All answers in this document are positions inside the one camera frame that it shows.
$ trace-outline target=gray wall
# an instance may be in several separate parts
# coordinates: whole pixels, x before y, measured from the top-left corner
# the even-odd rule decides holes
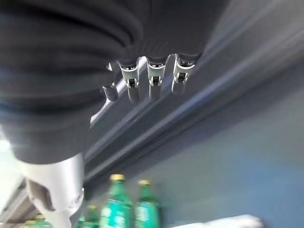
[[[150,179],[166,226],[248,213],[267,227],[302,227],[302,72],[303,64],[293,67],[122,170],[132,173],[129,195],[136,199],[136,182]]]

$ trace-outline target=green glass bottle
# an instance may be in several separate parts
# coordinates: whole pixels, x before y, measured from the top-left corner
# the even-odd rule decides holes
[[[141,196],[136,205],[136,228],[160,228],[160,205],[151,193],[150,183],[141,180],[139,184]]]
[[[101,211],[100,228],[131,228],[132,203],[124,187],[124,176],[111,175],[112,185],[108,194],[108,203]]]
[[[85,222],[85,217],[82,215],[80,216],[76,228],[84,228],[84,222]]]
[[[36,227],[37,228],[53,228],[52,224],[48,221],[45,220],[44,215],[36,215],[35,216],[35,220],[36,220]]]
[[[98,228],[99,227],[99,212],[95,205],[87,207],[85,214],[84,227],[85,228]]]

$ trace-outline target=white surface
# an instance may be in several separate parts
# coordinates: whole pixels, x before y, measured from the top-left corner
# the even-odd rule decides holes
[[[9,142],[0,136],[0,213],[22,178]]]
[[[192,223],[174,228],[262,228],[261,221],[251,215],[217,219],[206,223]]]

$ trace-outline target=gold bottle cap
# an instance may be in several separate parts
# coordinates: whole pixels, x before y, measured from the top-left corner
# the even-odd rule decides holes
[[[150,182],[148,180],[140,180],[138,182],[140,185],[144,186],[144,185],[150,185]]]
[[[89,205],[89,206],[87,206],[87,208],[90,209],[90,210],[94,210],[94,209],[97,208],[97,206],[96,205]]]
[[[46,219],[46,217],[44,215],[36,215],[35,216],[35,219],[36,220],[39,220],[39,219]]]
[[[26,221],[25,223],[26,223],[26,224],[35,224],[36,221],[35,221],[35,220],[28,220],[28,221]]]
[[[122,174],[112,174],[110,176],[110,180],[113,181],[123,181],[124,180],[124,176]]]

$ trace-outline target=robotic hand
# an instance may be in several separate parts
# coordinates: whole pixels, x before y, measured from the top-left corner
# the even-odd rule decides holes
[[[56,228],[80,217],[90,118],[105,94],[118,98],[108,63],[118,61],[137,103],[138,57],[147,58],[150,97],[158,99],[174,54],[172,91],[182,94],[227,1],[0,3],[0,122],[30,200]]]

